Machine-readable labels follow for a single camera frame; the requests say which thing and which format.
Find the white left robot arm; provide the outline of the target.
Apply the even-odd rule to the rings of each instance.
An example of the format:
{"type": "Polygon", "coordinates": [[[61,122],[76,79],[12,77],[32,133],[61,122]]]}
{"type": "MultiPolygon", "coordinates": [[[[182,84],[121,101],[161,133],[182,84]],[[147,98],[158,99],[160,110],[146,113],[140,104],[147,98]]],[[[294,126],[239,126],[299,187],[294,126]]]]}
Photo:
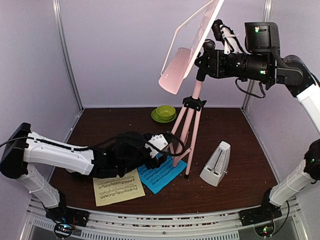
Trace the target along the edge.
{"type": "Polygon", "coordinates": [[[162,160],[157,155],[169,143],[162,133],[126,132],[111,140],[114,143],[105,148],[100,143],[80,147],[43,137],[24,122],[4,143],[0,172],[7,178],[21,181],[50,213],[61,222],[67,222],[72,218],[72,211],[66,205],[65,195],[44,179],[35,163],[98,179],[123,177],[141,166],[159,167],[162,160]]]}

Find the blue sheet music page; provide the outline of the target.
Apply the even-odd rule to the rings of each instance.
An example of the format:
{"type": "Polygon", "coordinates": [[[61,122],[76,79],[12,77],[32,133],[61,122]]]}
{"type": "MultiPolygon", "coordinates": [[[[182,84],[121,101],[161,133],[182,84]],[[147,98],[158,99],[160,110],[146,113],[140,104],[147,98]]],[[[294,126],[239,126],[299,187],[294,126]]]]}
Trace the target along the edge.
{"type": "Polygon", "coordinates": [[[145,165],[137,169],[141,182],[153,193],[157,194],[176,178],[185,168],[187,163],[181,160],[173,166],[173,157],[168,156],[166,161],[154,169],[147,169],[145,165]]]}

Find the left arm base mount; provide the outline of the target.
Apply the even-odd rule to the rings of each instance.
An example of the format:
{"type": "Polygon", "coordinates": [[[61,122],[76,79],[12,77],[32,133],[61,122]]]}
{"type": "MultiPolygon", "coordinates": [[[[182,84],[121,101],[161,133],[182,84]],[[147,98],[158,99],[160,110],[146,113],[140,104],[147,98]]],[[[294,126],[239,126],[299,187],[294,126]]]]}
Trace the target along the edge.
{"type": "Polygon", "coordinates": [[[76,226],[86,227],[90,213],[85,210],[67,208],[63,210],[54,210],[53,208],[44,208],[45,216],[54,222],[53,233],[59,239],[70,237],[76,226]]]}

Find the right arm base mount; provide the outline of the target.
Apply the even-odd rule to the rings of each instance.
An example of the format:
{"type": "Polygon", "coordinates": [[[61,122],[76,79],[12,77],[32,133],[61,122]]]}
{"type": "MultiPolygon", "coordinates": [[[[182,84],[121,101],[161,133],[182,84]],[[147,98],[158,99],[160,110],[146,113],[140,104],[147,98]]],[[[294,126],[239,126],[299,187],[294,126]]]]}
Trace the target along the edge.
{"type": "Polygon", "coordinates": [[[262,238],[271,237],[276,232],[275,219],[281,216],[281,210],[263,209],[261,206],[239,212],[242,226],[253,225],[255,233],[262,238]]]}

